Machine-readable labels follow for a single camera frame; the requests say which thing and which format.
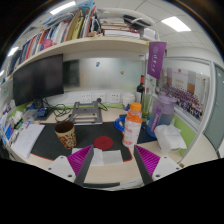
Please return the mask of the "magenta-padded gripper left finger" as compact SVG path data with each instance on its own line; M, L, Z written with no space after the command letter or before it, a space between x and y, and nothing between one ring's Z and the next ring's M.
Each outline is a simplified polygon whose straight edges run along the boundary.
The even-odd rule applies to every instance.
M94 155L93 146L87 146L66 156L59 156L47 168L47 171L78 186L84 184L90 163Z

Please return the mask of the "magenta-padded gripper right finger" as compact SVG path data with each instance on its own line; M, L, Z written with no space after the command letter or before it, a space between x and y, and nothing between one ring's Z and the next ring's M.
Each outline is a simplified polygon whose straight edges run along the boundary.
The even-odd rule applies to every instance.
M134 146L134 157L144 185L181 170L181 167L168 156L160 157L138 145Z

